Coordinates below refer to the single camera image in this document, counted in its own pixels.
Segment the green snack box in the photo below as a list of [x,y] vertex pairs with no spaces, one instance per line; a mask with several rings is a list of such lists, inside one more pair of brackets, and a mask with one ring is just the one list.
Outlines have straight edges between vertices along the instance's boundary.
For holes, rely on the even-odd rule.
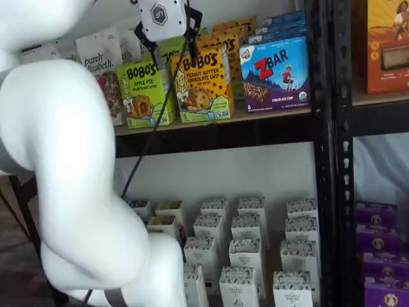
[[[118,67],[118,81],[128,128],[154,126],[170,86],[167,69],[158,70],[150,54],[143,54],[140,62]],[[169,125],[174,118],[174,99],[170,95],[160,125]]]

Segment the cookie image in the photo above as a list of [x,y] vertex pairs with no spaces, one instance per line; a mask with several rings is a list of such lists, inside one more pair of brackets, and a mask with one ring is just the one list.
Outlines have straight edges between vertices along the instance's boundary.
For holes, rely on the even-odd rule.
[[206,88],[193,88],[189,90],[186,103],[192,111],[210,109],[210,91]]
[[132,99],[135,115],[137,117],[149,116],[151,114],[151,98],[138,95]]
[[381,238],[376,238],[376,239],[373,239],[372,246],[376,249],[383,249],[383,247],[385,246],[385,243]]

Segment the snack bag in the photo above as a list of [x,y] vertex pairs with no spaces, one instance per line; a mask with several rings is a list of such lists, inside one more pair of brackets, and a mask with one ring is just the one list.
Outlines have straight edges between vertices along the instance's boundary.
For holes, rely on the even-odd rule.
[[77,50],[84,65],[97,79],[107,100],[114,125],[122,125],[123,106],[116,68],[122,64],[120,37],[114,28],[76,40]]

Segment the bobo's peanut butter chocolate chip box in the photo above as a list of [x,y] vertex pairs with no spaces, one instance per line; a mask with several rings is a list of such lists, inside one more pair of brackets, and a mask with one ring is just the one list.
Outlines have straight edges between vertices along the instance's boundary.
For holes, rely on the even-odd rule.
[[[171,58],[172,72],[179,59]],[[184,54],[174,88],[183,123],[231,118],[235,102],[226,46],[201,49],[195,61]]]

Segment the white wall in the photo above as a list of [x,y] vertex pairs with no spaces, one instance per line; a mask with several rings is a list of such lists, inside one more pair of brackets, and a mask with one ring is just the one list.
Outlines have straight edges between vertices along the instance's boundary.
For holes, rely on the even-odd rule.
[[[118,159],[128,178],[136,158]],[[128,195],[148,198],[156,205],[183,200],[190,224],[201,202],[227,197],[237,206],[240,196],[266,198],[270,233],[282,233],[286,201],[316,197],[312,143],[260,146],[147,156],[142,161]]]

